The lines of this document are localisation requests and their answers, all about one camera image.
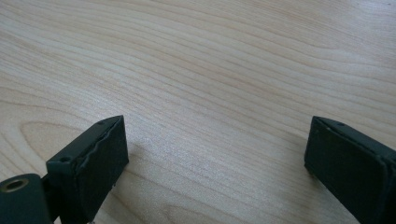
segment light wooden surface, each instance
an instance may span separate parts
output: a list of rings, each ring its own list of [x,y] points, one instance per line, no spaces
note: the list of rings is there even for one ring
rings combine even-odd
[[[313,115],[396,148],[396,2],[0,3],[0,179],[123,114],[96,223],[357,223],[304,168]]]

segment wood grain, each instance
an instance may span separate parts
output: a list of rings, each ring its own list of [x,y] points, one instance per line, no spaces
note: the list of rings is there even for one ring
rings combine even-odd
[[[313,115],[396,148],[396,3],[0,1],[0,179],[123,114],[96,223],[357,223],[305,170]]]

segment hole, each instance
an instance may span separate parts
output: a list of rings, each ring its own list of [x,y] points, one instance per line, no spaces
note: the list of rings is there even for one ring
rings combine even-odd
[[[61,162],[67,162],[67,161],[71,161],[72,158],[71,157],[62,157],[59,161]]]
[[[29,183],[28,179],[16,179],[7,184],[5,184],[1,190],[5,193],[10,193],[12,191],[22,189]]]

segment wooden table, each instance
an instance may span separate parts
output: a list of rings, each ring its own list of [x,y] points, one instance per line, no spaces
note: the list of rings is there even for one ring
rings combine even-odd
[[[304,168],[312,116],[396,148],[390,0],[5,0],[0,38],[0,179],[124,115],[96,223],[357,223]]]

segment black plastic part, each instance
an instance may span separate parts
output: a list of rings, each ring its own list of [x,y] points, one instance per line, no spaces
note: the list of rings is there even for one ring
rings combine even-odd
[[[39,175],[18,175],[0,183],[0,223],[50,224]]]
[[[313,117],[304,161],[360,223],[396,223],[396,151],[343,123]]]
[[[123,116],[92,125],[47,161],[47,185],[62,205],[51,216],[59,212],[63,224],[93,221],[128,162]]]

